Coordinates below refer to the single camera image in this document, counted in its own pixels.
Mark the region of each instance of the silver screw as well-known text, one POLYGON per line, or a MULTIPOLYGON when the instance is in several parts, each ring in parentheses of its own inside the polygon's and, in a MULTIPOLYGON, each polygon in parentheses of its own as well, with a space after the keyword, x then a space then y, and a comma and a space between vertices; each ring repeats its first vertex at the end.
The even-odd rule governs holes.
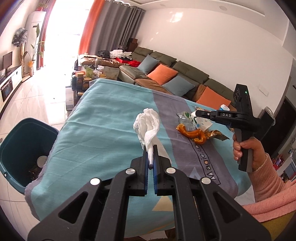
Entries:
POLYGON ((203 177, 202 178, 202 183, 203 184, 210 184, 211 183, 211 179, 209 179, 208 177, 203 177))
POLYGON ((91 184, 94 185, 94 186, 98 185, 100 182, 101 182, 101 181, 100 181, 100 179, 98 179, 98 178, 93 178, 93 179, 91 179, 91 184))
POLYGON ((128 174, 128 175, 132 175, 135 172, 136 172, 136 170, 134 168, 128 168, 128 169, 126 169, 126 174, 128 174))
POLYGON ((169 167, 169 168, 166 169, 166 172, 169 173, 169 174, 173 174, 173 173, 176 172, 176 169, 173 168, 173 167, 169 167))

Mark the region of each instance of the blue pillow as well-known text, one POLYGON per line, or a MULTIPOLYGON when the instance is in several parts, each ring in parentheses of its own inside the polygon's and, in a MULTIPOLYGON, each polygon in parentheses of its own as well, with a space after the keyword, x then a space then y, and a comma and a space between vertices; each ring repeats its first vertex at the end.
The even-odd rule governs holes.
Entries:
POLYGON ((165 89, 177 96, 185 95, 189 90, 192 90, 195 86, 183 79, 179 75, 173 78, 171 81, 163 85, 165 89))
POLYGON ((138 70, 141 70, 144 74, 148 74, 151 69, 153 69, 158 64, 158 62, 159 60, 152 58, 150 55, 147 55, 137 68, 138 70))

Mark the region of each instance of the ribbed cuff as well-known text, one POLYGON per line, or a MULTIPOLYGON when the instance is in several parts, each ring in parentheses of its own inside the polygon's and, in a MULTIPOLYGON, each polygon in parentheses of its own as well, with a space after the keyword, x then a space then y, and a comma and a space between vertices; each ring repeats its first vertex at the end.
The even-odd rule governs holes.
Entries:
POLYGON ((269 155, 266 153, 265 155, 266 159, 262 166, 260 166, 256 171, 249 173, 249 178, 253 185, 254 192, 265 189, 278 176, 276 170, 272 166, 269 155))

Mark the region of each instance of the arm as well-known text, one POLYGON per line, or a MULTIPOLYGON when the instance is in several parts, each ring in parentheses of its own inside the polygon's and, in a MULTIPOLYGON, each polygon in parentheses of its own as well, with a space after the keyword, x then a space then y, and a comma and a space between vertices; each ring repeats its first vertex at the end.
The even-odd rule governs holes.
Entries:
POLYGON ((291 181, 284 183, 277 175, 268 154, 265 154, 263 164, 249 173, 249 178, 253 185, 256 202, 272 197, 292 185, 291 181))

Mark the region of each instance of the red box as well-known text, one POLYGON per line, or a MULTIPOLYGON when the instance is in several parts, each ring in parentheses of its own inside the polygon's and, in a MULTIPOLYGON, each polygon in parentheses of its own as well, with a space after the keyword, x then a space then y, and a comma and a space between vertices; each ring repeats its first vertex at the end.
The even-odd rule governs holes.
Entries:
POLYGON ((130 62, 131 60, 122 60, 120 58, 115 58, 119 63, 122 63, 122 64, 127 64, 128 62, 130 62))

